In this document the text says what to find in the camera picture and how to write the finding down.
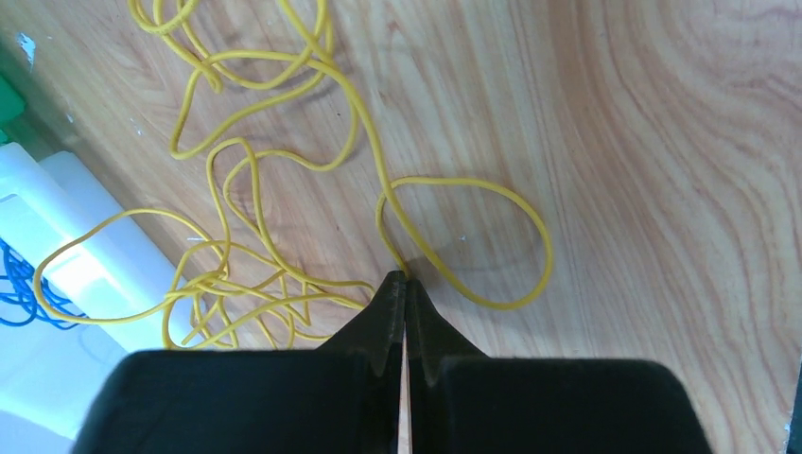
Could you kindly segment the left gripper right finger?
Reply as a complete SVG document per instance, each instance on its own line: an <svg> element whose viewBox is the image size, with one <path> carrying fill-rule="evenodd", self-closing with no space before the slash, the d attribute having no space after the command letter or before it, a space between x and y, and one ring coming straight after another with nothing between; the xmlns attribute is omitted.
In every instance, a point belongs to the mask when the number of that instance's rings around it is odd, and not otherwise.
<svg viewBox="0 0 802 454"><path fill-rule="evenodd" d="M493 358L406 285L416 453L707 453L679 379L642 359Z"/></svg>

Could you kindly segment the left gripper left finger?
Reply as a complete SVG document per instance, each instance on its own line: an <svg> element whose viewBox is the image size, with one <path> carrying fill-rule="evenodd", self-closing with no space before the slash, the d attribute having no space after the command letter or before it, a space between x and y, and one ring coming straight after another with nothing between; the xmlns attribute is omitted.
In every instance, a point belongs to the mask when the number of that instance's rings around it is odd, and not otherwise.
<svg viewBox="0 0 802 454"><path fill-rule="evenodd" d="M131 354L113 370L77 453L394 453L407 282L312 350Z"/></svg>

